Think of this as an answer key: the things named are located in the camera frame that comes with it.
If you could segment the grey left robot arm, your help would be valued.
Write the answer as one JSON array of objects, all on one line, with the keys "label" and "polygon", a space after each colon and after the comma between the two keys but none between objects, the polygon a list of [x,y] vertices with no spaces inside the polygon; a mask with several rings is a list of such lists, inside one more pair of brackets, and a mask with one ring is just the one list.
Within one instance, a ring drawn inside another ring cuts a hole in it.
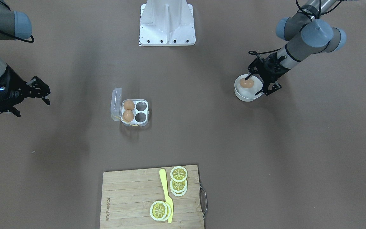
[{"label": "grey left robot arm", "polygon": [[255,74],[262,80],[256,95],[270,95],[281,89],[278,79],[310,55],[333,52],[345,45],[346,33],[321,19],[335,7],[334,0],[310,0],[298,5],[294,16],[282,18],[276,26],[276,36],[287,41],[285,46],[269,51],[266,58],[257,51],[249,51],[256,58],[248,66],[246,80]]}]

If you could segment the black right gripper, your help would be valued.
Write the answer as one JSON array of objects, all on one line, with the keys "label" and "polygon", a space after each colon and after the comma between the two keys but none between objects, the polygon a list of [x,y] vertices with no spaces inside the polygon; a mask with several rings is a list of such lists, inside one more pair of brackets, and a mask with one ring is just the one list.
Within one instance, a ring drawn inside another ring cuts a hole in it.
[{"label": "black right gripper", "polygon": [[[38,96],[47,96],[51,93],[49,86],[39,77],[35,76],[31,81],[26,82],[10,66],[7,66],[0,77],[0,114],[12,113],[20,117],[20,111],[14,106],[28,98],[31,91]],[[47,105],[51,104],[49,97],[42,97],[42,100]]]}]

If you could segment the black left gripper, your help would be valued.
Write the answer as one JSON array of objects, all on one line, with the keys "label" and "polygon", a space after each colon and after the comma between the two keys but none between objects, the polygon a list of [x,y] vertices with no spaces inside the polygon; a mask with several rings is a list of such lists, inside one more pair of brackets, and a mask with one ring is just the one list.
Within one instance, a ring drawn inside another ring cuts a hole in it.
[{"label": "black left gripper", "polygon": [[255,95],[270,95],[282,88],[278,83],[278,78],[281,77],[281,67],[276,62],[276,59],[262,58],[256,54],[256,58],[248,66],[249,74],[245,77],[245,80],[249,80],[253,75],[257,74],[262,83],[262,89],[255,93]]}]

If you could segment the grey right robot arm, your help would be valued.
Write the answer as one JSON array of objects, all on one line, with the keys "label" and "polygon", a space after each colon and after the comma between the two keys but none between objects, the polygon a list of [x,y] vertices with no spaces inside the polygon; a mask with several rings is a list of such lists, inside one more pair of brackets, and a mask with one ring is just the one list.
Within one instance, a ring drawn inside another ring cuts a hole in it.
[{"label": "grey right robot arm", "polygon": [[[11,10],[4,0],[0,0],[0,40],[35,41],[29,17],[23,12]],[[40,98],[50,105],[50,93],[49,86],[39,77],[26,82],[0,58],[0,114],[12,113],[20,117],[21,113],[15,105],[26,98]]]}]

